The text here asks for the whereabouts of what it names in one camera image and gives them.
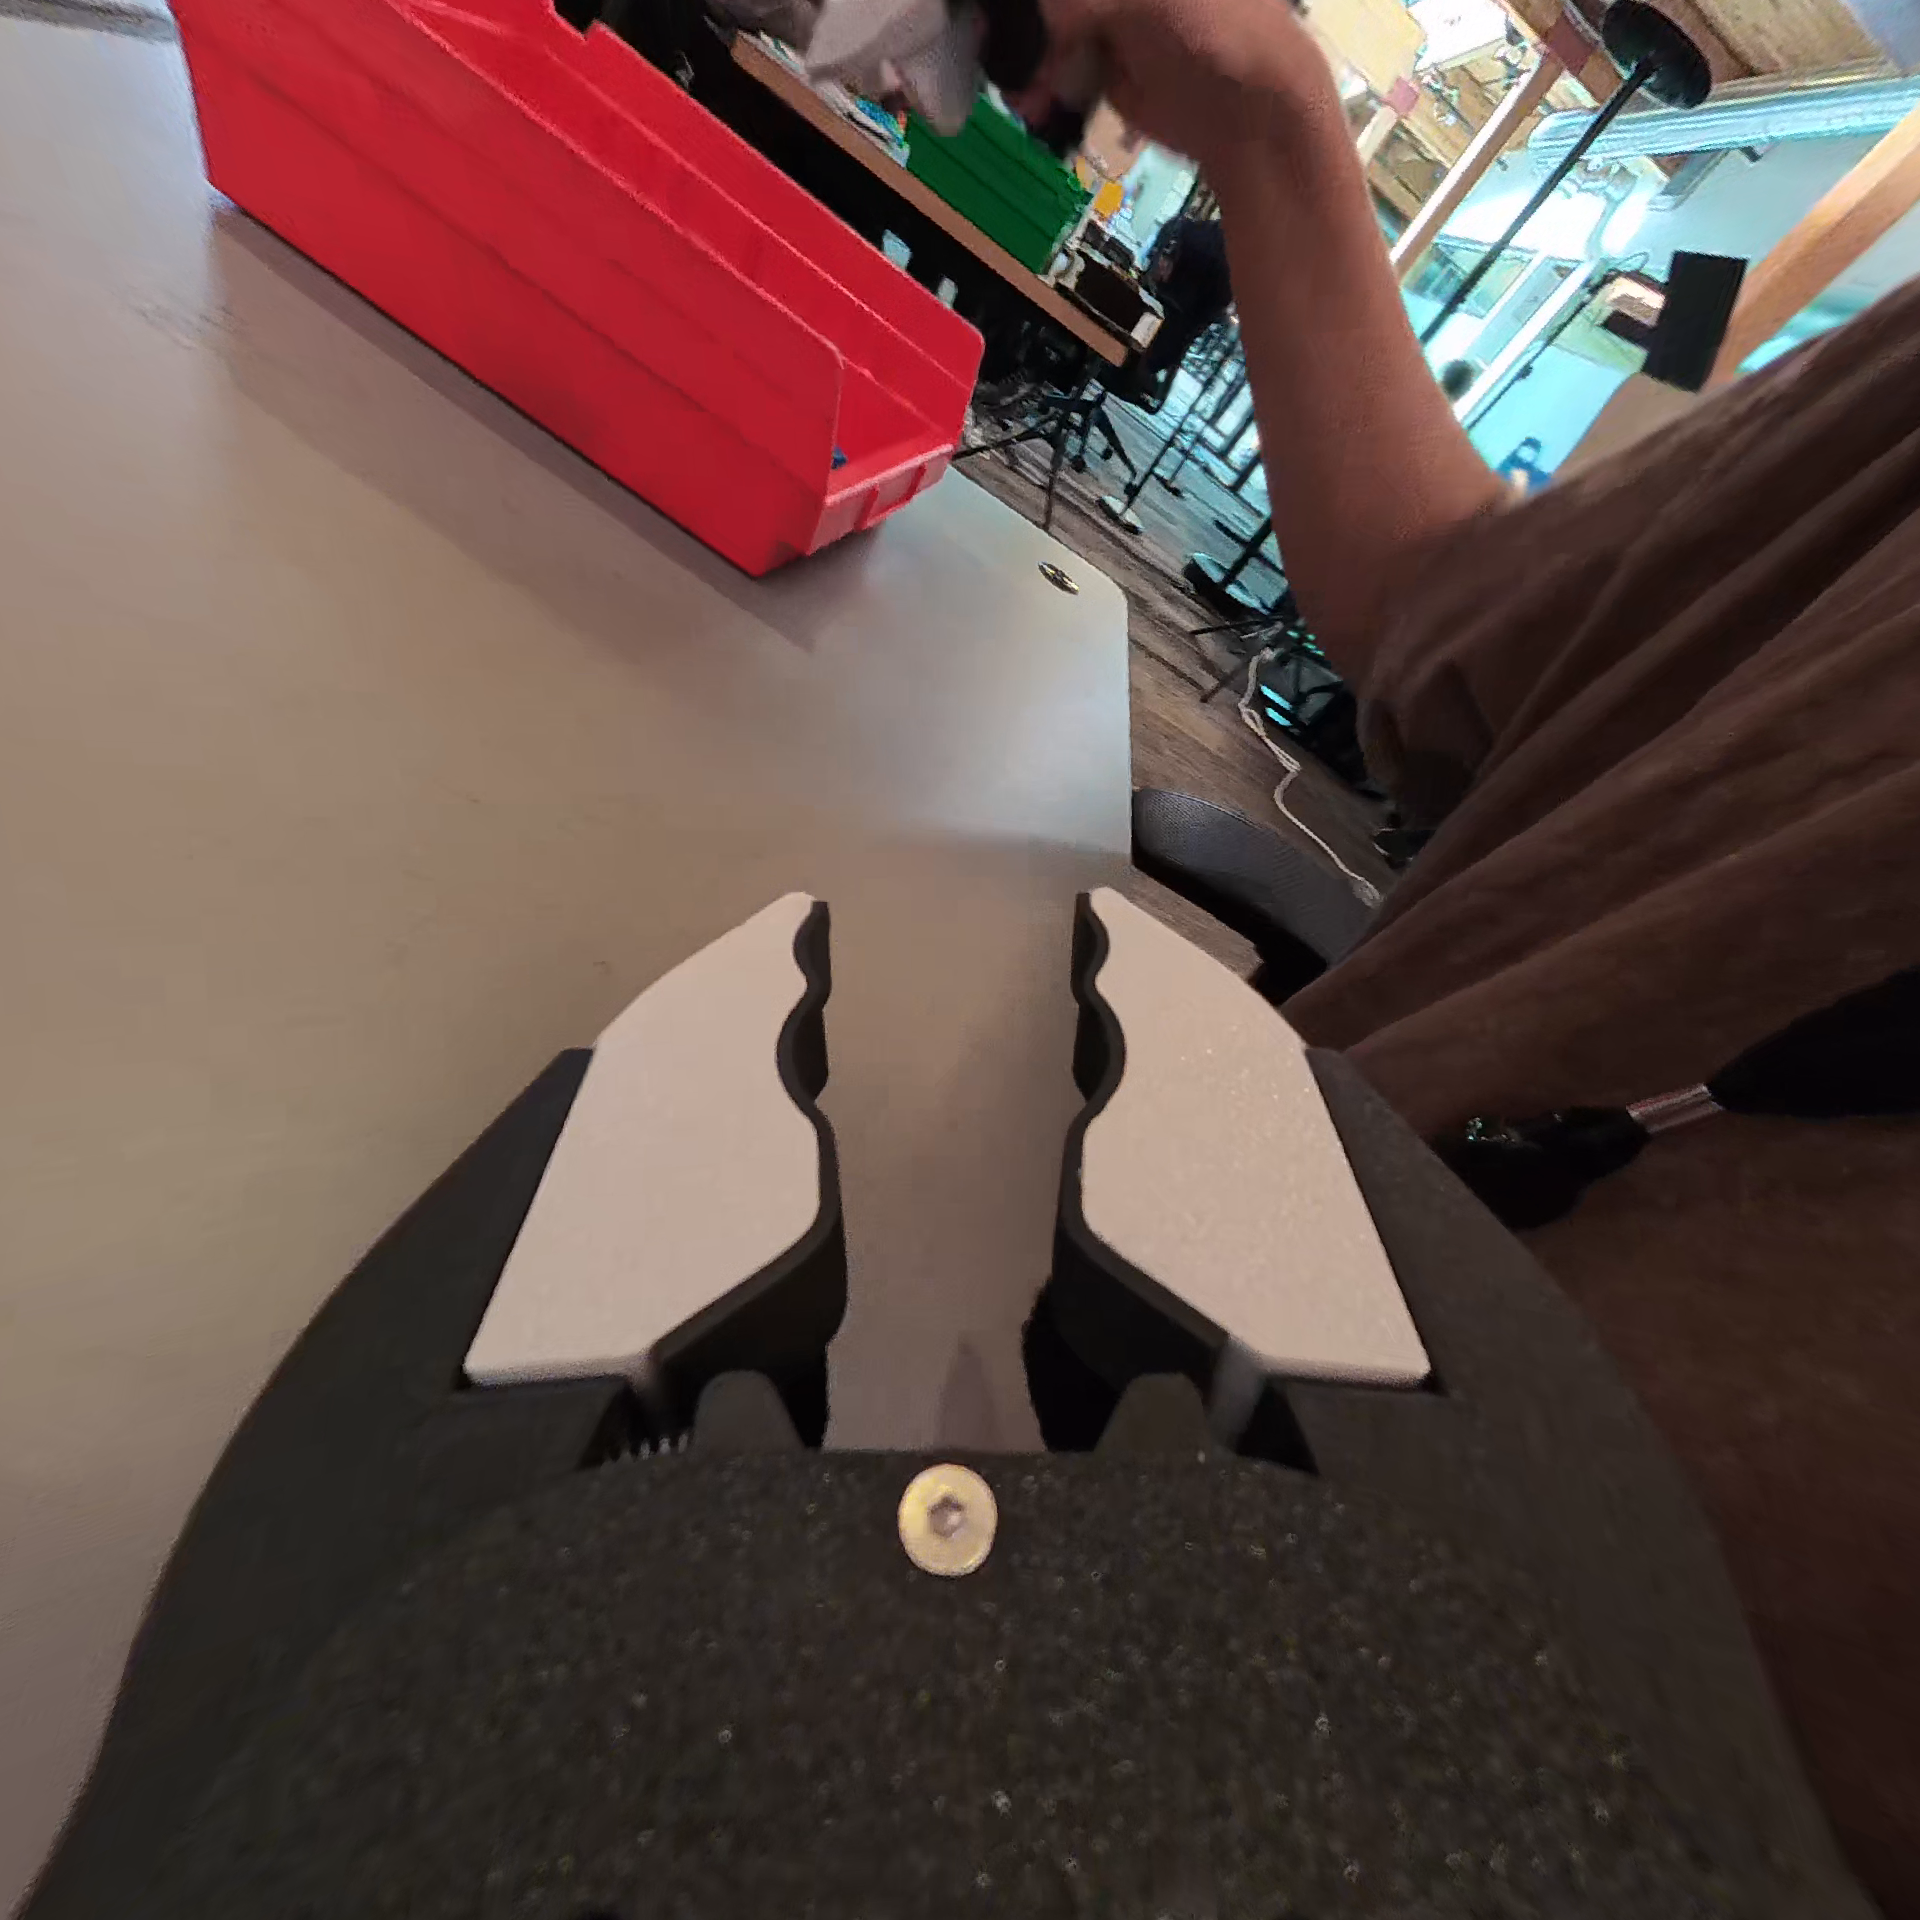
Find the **green plastic bin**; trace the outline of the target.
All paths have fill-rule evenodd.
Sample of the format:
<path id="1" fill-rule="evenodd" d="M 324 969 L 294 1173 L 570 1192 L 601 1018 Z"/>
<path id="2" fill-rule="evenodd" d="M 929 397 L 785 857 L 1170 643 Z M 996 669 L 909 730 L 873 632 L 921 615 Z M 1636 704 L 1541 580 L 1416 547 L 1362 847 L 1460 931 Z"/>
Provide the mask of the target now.
<path id="1" fill-rule="evenodd" d="M 1038 277 L 1052 273 L 1056 255 L 1093 201 L 1064 157 L 1042 146 L 990 92 L 974 98 L 955 135 L 941 135 L 908 113 L 904 137 L 908 175 L 1022 268 Z"/>

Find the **person's right hand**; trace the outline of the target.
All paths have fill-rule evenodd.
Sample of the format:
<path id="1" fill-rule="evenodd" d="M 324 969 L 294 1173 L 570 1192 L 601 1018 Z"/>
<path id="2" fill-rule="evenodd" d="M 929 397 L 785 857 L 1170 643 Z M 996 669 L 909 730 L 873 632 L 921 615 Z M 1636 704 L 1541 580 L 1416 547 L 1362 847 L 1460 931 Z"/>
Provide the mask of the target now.
<path id="1" fill-rule="evenodd" d="M 1110 106 L 1222 196 L 1256 160 L 1294 160 L 1348 124 L 1333 69 L 1300 11 L 1280 3 L 1056 3 L 1017 113 Z"/>

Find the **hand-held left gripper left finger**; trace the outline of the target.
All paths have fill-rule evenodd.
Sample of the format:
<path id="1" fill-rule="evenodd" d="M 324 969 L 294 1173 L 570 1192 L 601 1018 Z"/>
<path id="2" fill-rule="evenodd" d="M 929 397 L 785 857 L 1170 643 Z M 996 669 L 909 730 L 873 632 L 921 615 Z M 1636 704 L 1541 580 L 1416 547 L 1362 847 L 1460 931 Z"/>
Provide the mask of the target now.
<path id="1" fill-rule="evenodd" d="M 849 1309 L 828 1082 L 829 908 L 786 895 L 595 1041 L 465 1357 L 469 1386 L 625 1383 L 686 1419 L 732 1372 L 826 1418 Z"/>

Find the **grey desk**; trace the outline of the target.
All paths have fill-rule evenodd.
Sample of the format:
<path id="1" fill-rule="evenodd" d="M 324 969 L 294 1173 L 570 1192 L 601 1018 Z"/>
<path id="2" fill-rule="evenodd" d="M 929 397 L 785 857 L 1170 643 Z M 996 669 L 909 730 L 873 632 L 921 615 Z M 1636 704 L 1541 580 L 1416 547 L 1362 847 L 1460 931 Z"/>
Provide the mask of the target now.
<path id="1" fill-rule="evenodd" d="M 560 1051 L 833 911 L 851 1449 L 1035 1444 L 1120 877 L 1120 593 L 950 475 L 750 580 L 209 192 L 168 39 L 5 19 L 5 1884 L 212 1460 Z"/>

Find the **red plastic bin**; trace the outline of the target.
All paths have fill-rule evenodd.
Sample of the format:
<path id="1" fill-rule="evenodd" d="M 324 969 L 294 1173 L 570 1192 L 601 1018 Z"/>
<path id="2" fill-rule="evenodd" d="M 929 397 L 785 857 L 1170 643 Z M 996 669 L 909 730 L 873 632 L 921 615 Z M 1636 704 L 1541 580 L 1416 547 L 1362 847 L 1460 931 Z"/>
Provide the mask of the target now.
<path id="1" fill-rule="evenodd" d="M 174 5 L 209 181 L 758 579 L 946 473 L 978 332 L 550 5 Z"/>

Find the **person's right forearm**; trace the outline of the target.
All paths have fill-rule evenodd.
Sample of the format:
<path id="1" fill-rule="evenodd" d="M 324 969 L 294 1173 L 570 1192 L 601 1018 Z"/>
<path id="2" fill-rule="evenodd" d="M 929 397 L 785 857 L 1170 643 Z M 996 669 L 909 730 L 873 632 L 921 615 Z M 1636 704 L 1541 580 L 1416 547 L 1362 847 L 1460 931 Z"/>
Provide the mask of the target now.
<path id="1" fill-rule="evenodd" d="M 1338 106 L 1234 87 L 1202 130 L 1272 531 L 1310 634 L 1364 689 L 1428 565 L 1512 496 L 1416 341 Z"/>

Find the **person's brown clothing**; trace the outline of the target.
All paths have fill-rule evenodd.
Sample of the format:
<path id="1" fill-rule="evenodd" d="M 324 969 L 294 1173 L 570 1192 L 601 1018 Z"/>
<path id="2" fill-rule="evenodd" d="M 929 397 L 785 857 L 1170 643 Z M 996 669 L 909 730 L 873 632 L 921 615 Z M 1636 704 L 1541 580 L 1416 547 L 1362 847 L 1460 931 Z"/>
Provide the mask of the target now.
<path id="1" fill-rule="evenodd" d="M 1704 1083 L 1915 968 L 1915 284 L 1304 588 L 1432 844 L 1291 1003 L 1419 1131 Z M 1709 1515 L 1860 1884 L 1915 1915 L 1915 1120 L 1729 1117 L 1532 1245 Z"/>

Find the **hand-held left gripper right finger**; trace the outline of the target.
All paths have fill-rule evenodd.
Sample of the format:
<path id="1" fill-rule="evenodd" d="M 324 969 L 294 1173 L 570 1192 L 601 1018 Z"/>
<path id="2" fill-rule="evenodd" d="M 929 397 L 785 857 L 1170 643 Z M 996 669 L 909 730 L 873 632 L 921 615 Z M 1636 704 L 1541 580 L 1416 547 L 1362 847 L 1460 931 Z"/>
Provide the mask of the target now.
<path id="1" fill-rule="evenodd" d="M 1425 1391 L 1434 1361 L 1307 1044 L 1110 888 L 1082 895 L 1072 1082 L 1040 1322 L 1120 1397 L 1188 1380 L 1211 1419 L 1285 1386 Z"/>

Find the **black tripod stand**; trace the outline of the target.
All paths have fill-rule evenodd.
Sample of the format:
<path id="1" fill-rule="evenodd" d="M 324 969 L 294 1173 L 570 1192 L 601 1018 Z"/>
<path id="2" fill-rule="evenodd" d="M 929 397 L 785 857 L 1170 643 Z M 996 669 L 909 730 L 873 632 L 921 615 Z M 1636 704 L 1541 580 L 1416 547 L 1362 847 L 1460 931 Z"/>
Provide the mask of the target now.
<path id="1" fill-rule="evenodd" d="M 1232 309 L 1204 328 L 1178 323 L 1170 336 L 1170 347 L 1154 341 L 1120 369 L 1080 353 L 978 397 L 955 464 L 978 482 L 1004 471 L 1030 487 L 1030 521 L 1044 537 L 1060 536 L 1065 511 L 1140 537 L 1140 496 L 1170 492 L 1202 402 L 1222 376 L 1241 372 Z"/>

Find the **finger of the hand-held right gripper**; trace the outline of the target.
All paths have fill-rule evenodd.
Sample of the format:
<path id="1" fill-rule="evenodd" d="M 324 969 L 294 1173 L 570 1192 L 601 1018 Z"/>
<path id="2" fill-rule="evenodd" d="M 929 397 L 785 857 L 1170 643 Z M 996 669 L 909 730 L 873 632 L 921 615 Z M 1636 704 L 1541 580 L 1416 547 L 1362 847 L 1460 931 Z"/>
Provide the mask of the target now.
<path id="1" fill-rule="evenodd" d="M 806 37 L 802 74 L 914 98 L 969 96 L 969 5 L 824 3 Z"/>

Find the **black office chair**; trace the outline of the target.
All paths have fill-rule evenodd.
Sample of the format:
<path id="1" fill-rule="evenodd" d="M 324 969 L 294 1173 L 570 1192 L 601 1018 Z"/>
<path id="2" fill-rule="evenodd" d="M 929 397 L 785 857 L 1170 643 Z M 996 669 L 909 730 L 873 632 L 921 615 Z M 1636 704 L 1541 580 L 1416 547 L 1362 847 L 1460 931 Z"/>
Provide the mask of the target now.
<path id="1" fill-rule="evenodd" d="M 1140 786 L 1132 835 L 1145 877 L 1256 948 L 1253 988 L 1274 1007 L 1331 972 L 1378 912 L 1326 853 L 1206 801 Z"/>

